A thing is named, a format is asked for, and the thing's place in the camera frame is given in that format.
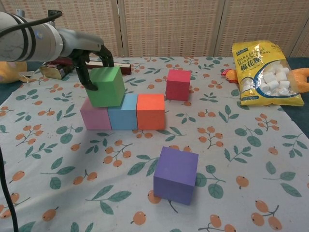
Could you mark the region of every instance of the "green block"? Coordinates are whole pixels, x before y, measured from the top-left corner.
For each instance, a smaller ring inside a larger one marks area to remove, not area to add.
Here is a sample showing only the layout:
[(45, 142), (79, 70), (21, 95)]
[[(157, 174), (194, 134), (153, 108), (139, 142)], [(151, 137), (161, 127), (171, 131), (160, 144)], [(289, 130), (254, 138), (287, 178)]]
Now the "green block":
[(125, 84), (119, 66), (94, 68), (90, 80), (98, 87), (97, 91), (86, 89), (93, 107), (120, 106)]

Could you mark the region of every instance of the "pink block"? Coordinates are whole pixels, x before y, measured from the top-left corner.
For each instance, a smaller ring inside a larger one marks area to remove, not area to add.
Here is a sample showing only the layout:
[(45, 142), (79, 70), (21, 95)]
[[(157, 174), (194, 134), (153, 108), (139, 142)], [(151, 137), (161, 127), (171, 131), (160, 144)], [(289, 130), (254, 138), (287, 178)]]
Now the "pink block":
[(94, 108), (89, 98), (86, 98), (80, 111), (87, 130), (112, 129), (107, 107)]
[(170, 70), (166, 82), (166, 98), (187, 101), (189, 99), (191, 72)]

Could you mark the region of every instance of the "light blue block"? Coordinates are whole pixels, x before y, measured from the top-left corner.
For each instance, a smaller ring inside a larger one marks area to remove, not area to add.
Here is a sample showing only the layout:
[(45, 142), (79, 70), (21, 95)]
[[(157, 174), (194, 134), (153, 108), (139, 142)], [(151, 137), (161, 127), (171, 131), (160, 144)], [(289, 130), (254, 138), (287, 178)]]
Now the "light blue block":
[(136, 104), (137, 94), (125, 94), (117, 107), (108, 107), (112, 130), (137, 130)]

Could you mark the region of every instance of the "black cable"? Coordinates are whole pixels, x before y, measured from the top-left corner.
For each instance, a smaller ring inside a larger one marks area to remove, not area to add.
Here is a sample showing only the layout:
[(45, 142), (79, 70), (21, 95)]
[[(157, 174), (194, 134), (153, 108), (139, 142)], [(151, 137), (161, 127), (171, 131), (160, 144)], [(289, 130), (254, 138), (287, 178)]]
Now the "black cable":
[(23, 23), (23, 24), (18, 24), (18, 25), (10, 26), (6, 29), (3, 29), (2, 31), (0, 31), (0, 38), (4, 35), (8, 34), (8, 33), (15, 31), (15, 30), (29, 28), (29, 27), (36, 26), (36, 25), (39, 25), (39, 24), (47, 23), (49, 21), (53, 21), (56, 18), (59, 18), (59, 17), (62, 16), (61, 11), (56, 11), (56, 12), (57, 12), (56, 14), (51, 15), (47, 18), (38, 19), (38, 20), (35, 20), (35, 21), (31, 21), (31, 22), (27, 22), (27, 23)]
[(4, 172), (4, 162), (3, 162), (1, 147), (0, 147), (0, 181), (1, 181), (1, 186), (2, 186), (2, 190), (3, 190), (4, 196), (5, 196), (6, 202), (9, 206), (10, 211), (11, 211), (14, 232), (18, 232), (18, 223), (17, 223), (16, 212), (15, 212), (15, 209), (14, 209), (13, 202), (11, 200), (11, 196), (10, 196), (10, 193), (9, 193), (9, 190), (8, 190), (8, 186), (6, 185), (5, 172)]

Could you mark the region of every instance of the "cube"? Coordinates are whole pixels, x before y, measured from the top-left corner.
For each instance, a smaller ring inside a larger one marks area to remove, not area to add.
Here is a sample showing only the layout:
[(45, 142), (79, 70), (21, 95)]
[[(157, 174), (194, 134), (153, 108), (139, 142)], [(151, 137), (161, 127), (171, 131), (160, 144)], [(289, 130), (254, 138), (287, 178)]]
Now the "cube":
[(121, 106), (108, 107), (112, 130), (137, 130), (137, 94), (125, 94)]
[(164, 94), (139, 94), (136, 113), (139, 130), (165, 129)]
[(94, 68), (90, 80), (98, 87), (87, 94), (93, 107), (119, 106), (125, 93), (125, 85), (119, 66)]
[(198, 154), (163, 147), (154, 173), (154, 196), (189, 205), (197, 161)]
[(191, 72), (170, 70), (166, 82), (166, 98), (187, 101), (189, 99)]
[(91, 105), (89, 98), (86, 98), (80, 112), (87, 130), (112, 129), (106, 107), (94, 108)]

